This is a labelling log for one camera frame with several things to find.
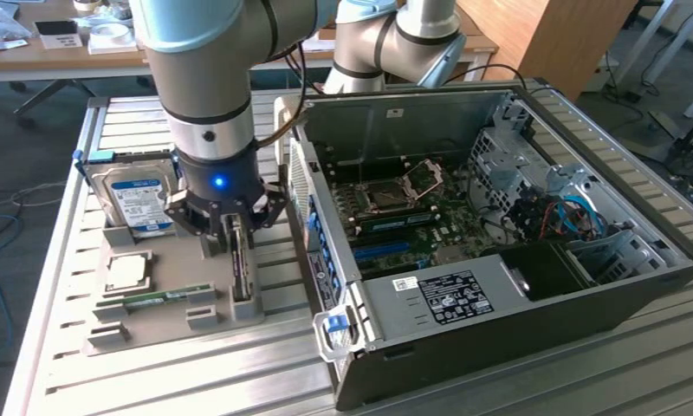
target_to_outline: power supply label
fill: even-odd
[[[434,320],[441,325],[493,311],[469,270],[418,282]]]
[[[164,230],[172,220],[164,213],[166,193],[157,179],[130,180],[110,185],[125,223],[137,231]]]

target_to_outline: green circuit board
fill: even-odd
[[[440,167],[440,183],[436,171],[417,169],[404,175],[410,178],[413,192],[404,189],[404,177],[333,186],[340,220],[364,278],[476,258],[498,245],[466,201],[464,182]],[[416,200],[409,193],[424,194]]]

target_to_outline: gray floor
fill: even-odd
[[[641,26],[623,32],[613,47],[612,56],[621,59],[631,48]],[[645,54],[637,68],[643,68],[651,55]],[[637,104],[643,110],[660,110],[675,120],[688,124],[680,117],[683,109],[693,100],[693,51],[685,49],[677,56],[657,87],[660,97],[648,95]],[[150,90],[136,85],[133,78],[88,81],[88,86],[97,94],[106,96],[134,96],[150,94]],[[29,82],[30,91],[36,91],[45,82]],[[281,88],[281,78],[268,77],[256,80],[258,87]],[[38,122],[34,131],[20,129],[13,123],[12,110],[24,100],[25,95],[16,94],[0,83],[0,191],[16,191],[40,183],[65,179],[70,156],[82,123],[85,97],[73,88],[68,88],[50,101],[30,112]],[[579,100],[580,107],[591,114],[603,127],[615,127],[631,120],[636,114],[624,107],[609,103],[596,94],[587,94]],[[617,130],[621,138],[653,138],[661,133],[648,128],[647,120]],[[36,195],[36,199],[54,198],[60,189]],[[9,192],[0,192],[0,198]],[[57,206],[26,208],[21,213],[22,233],[10,246],[0,251],[0,283],[13,314],[16,342],[9,352],[0,356],[0,411],[4,395],[13,373],[21,332],[30,312],[32,296],[38,282],[41,265],[48,247],[50,231],[56,220]],[[14,213],[14,207],[0,207],[0,213]],[[0,313],[0,347],[4,345],[4,318]]]

